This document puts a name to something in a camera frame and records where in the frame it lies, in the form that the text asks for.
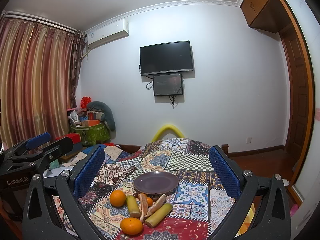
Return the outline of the large orange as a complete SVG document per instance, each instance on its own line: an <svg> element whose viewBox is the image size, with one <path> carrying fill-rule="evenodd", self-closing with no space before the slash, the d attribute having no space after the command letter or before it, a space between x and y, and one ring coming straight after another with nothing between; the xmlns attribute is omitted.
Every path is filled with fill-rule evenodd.
<svg viewBox="0 0 320 240"><path fill-rule="evenodd" d="M122 207L126 202L126 194L121 190L114 190L109 196L109 201L114 207Z"/></svg>
<svg viewBox="0 0 320 240"><path fill-rule="evenodd" d="M124 218L120 223L120 228L127 235L137 235L143 230L143 223L137 218Z"/></svg>

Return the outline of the pomelo wedge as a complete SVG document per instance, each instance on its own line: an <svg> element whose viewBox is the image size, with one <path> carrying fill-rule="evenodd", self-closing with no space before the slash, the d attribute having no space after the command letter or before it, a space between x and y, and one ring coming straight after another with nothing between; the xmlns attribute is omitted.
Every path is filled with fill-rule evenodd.
<svg viewBox="0 0 320 240"><path fill-rule="evenodd" d="M162 194L157 201L148 209L148 212L146 214L146 217L150 217L151 215L153 215L165 202L167 198L166 194Z"/></svg>
<svg viewBox="0 0 320 240"><path fill-rule="evenodd" d="M144 218L148 213L148 201L147 201L146 194L140 193L139 194L139 201L140 201L140 207L141 207L140 221L144 222Z"/></svg>

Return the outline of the red box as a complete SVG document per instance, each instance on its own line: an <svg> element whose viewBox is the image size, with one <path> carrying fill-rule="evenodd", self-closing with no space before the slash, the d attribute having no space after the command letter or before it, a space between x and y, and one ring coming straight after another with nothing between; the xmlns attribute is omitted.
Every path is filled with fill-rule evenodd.
<svg viewBox="0 0 320 240"><path fill-rule="evenodd" d="M55 140L60 140L65 137L70 138L72 140L73 144L82 143L79 133L69 133L69 134L63 135L61 137L57 137L57 138L55 138Z"/></svg>

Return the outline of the green storage bag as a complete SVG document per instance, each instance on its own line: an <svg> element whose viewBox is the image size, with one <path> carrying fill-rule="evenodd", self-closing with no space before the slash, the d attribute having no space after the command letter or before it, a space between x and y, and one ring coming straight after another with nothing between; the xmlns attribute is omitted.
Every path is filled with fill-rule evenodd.
<svg viewBox="0 0 320 240"><path fill-rule="evenodd" d="M74 127L71 126L72 133L78 133L81 137L83 146L93 146L104 143L110 139L109 131L104 123L91 127Z"/></svg>

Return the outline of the red decoration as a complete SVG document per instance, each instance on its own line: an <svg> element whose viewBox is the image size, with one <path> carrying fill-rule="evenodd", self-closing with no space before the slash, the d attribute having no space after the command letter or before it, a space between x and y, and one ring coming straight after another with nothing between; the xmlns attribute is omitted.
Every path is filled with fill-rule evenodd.
<svg viewBox="0 0 320 240"><path fill-rule="evenodd" d="M91 97L89 96L84 96L82 97L82 99L80 100L80 107L82 109L86 109L87 105L92 101Z"/></svg>

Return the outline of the grey plush toy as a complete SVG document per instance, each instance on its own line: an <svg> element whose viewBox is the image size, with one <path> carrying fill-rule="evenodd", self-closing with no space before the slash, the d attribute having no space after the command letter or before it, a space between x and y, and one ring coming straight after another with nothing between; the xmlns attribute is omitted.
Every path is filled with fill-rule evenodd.
<svg viewBox="0 0 320 240"><path fill-rule="evenodd" d="M100 101L92 101L87 104L89 111L101 113L100 120L105 123L107 128L114 132L116 130L116 124L113 118L112 111L107 104Z"/></svg>

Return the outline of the patchwork patterned bedspread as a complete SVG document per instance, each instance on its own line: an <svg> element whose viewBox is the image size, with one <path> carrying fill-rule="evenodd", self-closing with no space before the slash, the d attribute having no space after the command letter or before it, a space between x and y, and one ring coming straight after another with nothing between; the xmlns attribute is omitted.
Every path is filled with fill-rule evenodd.
<svg viewBox="0 0 320 240"><path fill-rule="evenodd" d="M107 158L79 203L106 239L130 239L120 224L143 206L170 204L168 214L135 239L207 239L235 204L209 162L210 146L164 139L136 153Z"/></svg>

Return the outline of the striped red gold curtain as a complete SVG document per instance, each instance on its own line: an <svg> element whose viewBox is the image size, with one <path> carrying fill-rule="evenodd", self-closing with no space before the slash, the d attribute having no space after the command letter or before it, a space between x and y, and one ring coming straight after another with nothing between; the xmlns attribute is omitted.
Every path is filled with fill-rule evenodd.
<svg viewBox="0 0 320 240"><path fill-rule="evenodd" d="M8 146L67 134L85 44L82 31L1 17L1 140Z"/></svg>

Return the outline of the purple plate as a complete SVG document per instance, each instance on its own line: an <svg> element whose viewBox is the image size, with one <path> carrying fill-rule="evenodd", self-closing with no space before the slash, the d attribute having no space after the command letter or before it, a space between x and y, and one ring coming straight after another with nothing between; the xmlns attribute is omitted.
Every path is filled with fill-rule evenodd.
<svg viewBox="0 0 320 240"><path fill-rule="evenodd" d="M178 178L172 173L153 171L138 176L133 185L140 193L158 195L174 190L178 183Z"/></svg>

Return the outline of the small tangerine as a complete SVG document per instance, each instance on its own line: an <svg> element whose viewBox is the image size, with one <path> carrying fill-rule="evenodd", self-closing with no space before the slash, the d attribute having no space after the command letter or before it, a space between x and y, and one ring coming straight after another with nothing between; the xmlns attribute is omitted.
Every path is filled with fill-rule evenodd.
<svg viewBox="0 0 320 240"><path fill-rule="evenodd" d="M153 199L152 198L147 197L146 200L147 200L148 207L153 206Z"/></svg>

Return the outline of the white air conditioner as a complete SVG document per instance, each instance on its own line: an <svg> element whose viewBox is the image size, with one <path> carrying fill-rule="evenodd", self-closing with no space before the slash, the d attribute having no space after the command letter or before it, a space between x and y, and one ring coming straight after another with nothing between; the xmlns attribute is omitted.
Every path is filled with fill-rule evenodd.
<svg viewBox="0 0 320 240"><path fill-rule="evenodd" d="M89 49L95 49L104 44L128 37L129 23L126 19L105 25L87 35Z"/></svg>

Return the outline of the wooden upper cabinet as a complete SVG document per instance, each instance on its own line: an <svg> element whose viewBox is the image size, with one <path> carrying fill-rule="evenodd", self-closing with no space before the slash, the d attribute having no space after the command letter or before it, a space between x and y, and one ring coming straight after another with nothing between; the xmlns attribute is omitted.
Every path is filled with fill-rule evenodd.
<svg viewBox="0 0 320 240"><path fill-rule="evenodd" d="M242 12L249 27L277 33L287 22L280 0L244 0Z"/></svg>

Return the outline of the white wall socket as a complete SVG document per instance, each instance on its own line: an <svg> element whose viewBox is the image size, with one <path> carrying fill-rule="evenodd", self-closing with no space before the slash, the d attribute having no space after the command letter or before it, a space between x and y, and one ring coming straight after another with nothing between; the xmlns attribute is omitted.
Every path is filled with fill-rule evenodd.
<svg viewBox="0 0 320 240"><path fill-rule="evenodd" d="M251 137L248 137L248 138L246 139L246 143L247 143L247 144L250 144L251 141L252 141L252 138L251 138Z"/></svg>

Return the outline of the small black wall monitor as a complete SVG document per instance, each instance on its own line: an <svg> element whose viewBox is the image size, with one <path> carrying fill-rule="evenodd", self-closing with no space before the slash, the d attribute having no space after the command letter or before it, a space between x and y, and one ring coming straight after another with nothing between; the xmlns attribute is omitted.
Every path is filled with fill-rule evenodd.
<svg viewBox="0 0 320 240"><path fill-rule="evenodd" d="M183 78L181 73L167 73L153 76L154 96L183 95Z"/></svg>

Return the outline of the black wall television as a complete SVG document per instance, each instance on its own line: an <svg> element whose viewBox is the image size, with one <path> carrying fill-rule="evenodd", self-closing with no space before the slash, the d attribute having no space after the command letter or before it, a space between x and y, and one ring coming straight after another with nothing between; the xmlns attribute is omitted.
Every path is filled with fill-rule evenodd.
<svg viewBox="0 0 320 240"><path fill-rule="evenodd" d="M140 47L139 54L141 75L194 70L190 41L168 42Z"/></svg>

